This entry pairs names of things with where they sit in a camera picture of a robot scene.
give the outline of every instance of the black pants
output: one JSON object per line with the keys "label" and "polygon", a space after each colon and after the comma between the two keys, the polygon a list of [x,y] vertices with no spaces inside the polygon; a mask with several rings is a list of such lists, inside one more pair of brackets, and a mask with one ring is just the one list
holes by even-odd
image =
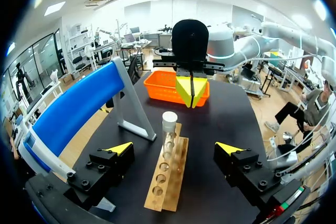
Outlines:
{"label": "black pants", "polygon": [[[278,121],[278,123],[281,124],[288,115],[290,115],[292,118],[295,118],[297,120],[299,129],[303,132],[303,139],[305,139],[306,136],[310,133],[310,131],[303,130],[303,123],[304,122],[307,123],[304,117],[304,112],[301,109],[298,110],[298,107],[294,105],[293,103],[287,102],[287,104],[279,111],[279,113],[275,115],[275,118]],[[305,142],[304,144],[301,144],[296,149],[297,153],[302,152],[305,148],[307,148],[310,145],[312,136],[313,134],[310,134],[308,137],[309,140]]]}

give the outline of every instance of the yellow triangle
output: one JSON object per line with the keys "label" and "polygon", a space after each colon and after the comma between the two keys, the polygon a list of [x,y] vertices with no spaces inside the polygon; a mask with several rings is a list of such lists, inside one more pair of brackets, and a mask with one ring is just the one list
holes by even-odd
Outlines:
{"label": "yellow triangle", "polygon": [[232,153],[232,152],[236,152],[236,151],[244,151],[243,149],[239,149],[239,148],[236,148],[236,147],[227,145],[227,144],[222,144],[222,143],[220,143],[220,142],[216,142],[215,144],[218,144],[223,150],[225,150],[225,152],[226,152],[227,154],[229,154],[229,156],[231,156],[231,153]]}
{"label": "yellow triangle", "polygon": [[190,108],[191,106],[191,83],[190,77],[176,76],[176,91],[181,96],[185,105]]}
{"label": "yellow triangle", "polygon": [[133,144],[133,143],[128,142],[128,143],[121,144],[121,145],[118,145],[118,146],[115,146],[115,147],[112,147],[112,148],[109,148],[109,149],[105,149],[103,151],[113,151],[113,152],[116,152],[118,154],[118,156],[120,156],[120,154],[123,153],[123,151],[125,151],[126,148],[128,146],[130,146],[131,144]]}
{"label": "yellow triangle", "polygon": [[198,101],[200,100],[200,98],[204,94],[208,79],[207,78],[194,77],[193,82],[194,82],[194,92],[195,92],[194,101],[193,101],[193,108],[195,108]]}

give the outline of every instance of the computer monitor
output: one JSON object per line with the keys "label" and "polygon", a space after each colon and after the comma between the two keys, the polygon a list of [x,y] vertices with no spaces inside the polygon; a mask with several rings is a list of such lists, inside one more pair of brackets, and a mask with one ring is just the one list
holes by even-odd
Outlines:
{"label": "computer monitor", "polygon": [[134,38],[133,34],[125,34],[124,38],[128,43],[135,42],[135,38]]}
{"label": "computer monitor", "polygon": [[135,33],[139,33],[140,32],[140,28],[139,27],[133,27],[131,28],[131,33],[135,34]]}

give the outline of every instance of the wooden test tube rack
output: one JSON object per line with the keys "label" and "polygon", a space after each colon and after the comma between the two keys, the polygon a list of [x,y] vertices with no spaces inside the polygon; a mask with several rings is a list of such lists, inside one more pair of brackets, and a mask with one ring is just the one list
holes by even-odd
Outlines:
{"label": "wooden test tube rack", "polygon": [[187,137],[180,137],[181,127],[181,123],[176,124],[174,147],[169,161],[163,158],[161,148],[144,204],[145,208],[173,212],[177,209],[189,142]]}

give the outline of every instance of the sneaker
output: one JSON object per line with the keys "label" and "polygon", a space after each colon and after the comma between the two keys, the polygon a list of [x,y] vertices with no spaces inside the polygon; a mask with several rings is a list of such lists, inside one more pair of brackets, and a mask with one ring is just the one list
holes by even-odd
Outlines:
{"label": "sneaker", "polygon": [[265,122],[265,126],[268,127],[274,133],[277,133],[280,128],[280,125],[278,122],[275,122],[275,123]]}

